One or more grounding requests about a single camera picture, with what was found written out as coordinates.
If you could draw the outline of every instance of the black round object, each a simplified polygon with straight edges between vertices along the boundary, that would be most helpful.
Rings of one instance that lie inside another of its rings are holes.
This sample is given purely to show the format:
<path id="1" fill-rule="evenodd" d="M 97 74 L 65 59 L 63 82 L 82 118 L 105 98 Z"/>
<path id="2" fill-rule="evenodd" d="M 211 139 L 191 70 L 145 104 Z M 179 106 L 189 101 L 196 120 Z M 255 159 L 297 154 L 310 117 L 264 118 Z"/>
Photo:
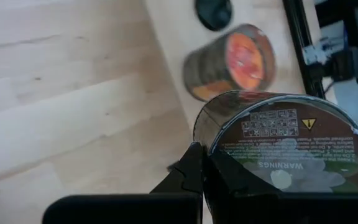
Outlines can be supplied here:
<path id="1" fill-rule="evenodd" d="M 225 28 L 231 21 L 230 0 L 195 0 L 197 16 L 201 23 L 211 31 Z"/>

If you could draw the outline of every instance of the white flower graphic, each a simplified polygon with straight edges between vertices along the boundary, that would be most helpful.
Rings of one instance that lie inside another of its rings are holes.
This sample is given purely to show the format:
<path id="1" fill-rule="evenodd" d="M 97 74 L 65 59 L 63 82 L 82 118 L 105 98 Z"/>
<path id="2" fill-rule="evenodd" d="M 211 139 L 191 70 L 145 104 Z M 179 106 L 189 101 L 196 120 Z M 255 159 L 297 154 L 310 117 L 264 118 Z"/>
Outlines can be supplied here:
<path id="1" fill-rule="evenodd" d="M 285 157 L 285 153 L 292 154 L 292 160 L 259 159 L 258 162 L 246 162 L 244 167 L 264 181 L 274 185 L 284 192 L 333 192 L 331 187 L 345 183 L 345 178 L 336 172 L 324 171 L 326 167 L 322 159 L 314 158 L 312 153 L 296 149 L 295 139 L 283 139 L 276 142 L 276 157 Z M 269 156 L 261 151 L 262 156 Z M 277 164 L 286 164 L 284 168 L 277 168 Z"/>

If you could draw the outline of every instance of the light wood surface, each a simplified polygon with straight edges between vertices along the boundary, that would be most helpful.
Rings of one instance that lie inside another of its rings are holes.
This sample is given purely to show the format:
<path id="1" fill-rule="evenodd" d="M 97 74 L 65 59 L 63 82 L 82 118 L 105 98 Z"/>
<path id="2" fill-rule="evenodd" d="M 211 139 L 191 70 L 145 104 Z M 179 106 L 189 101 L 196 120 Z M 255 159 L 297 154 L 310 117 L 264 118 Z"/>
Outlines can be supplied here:
<path id="1" fill-rule="evenodd" d="M 221 32 L 205 29 L 194 12 L 194 0 L 146 0 L 153 27 L 172 76 L 173 83 L 190 129 L 203 102 L 194 99 L 185 89 L 182 78 L 184 58 L 239 24 L 253 24 L 270 39 L 275 51 L 277 76 L 266 91 L 305 93 L 295 49 L 291 39 L 282 0 L 232 0 L 234 14 L 229 27 Z M 314 2 L 303 0 L 313 41 L 319 40 Z"/>
<path id="2" fill-rule="evenodd" d="M 0 1 L 0 223 L 149 192 L 190 140 L 141 0 Z"/>

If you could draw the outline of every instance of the metal can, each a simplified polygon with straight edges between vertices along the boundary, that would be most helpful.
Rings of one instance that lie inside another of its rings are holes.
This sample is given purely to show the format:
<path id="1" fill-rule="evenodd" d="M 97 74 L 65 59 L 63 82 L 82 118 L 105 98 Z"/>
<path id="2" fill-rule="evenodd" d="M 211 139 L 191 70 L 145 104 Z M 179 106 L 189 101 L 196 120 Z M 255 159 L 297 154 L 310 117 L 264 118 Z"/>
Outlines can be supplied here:
<path id="1" fill-rule="evenodd" d="M 267 36 L 243 24 L 185 59 L 186 89 L 208 101 L 229 90 L 263 91 L 275 75 L 275 57 Z"/>
<path id="2" fill-rule="evenodd" d="M 193 138 L 285 192 L 358 192 L 358 127 L 320 98 L 229 91 L 204 106 Z"/>

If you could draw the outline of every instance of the warning symbol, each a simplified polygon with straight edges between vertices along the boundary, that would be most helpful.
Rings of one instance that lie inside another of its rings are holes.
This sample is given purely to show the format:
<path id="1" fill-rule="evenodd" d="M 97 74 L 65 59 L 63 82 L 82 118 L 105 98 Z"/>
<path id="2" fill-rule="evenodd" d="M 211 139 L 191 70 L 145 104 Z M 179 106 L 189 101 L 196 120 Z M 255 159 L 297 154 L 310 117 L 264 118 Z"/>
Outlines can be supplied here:
<path id="1" fill-rule="evenodd" d="M 316 122 L 316 119 L 302 119 L 302 122 L 309 130 L 311 130 Z"/>

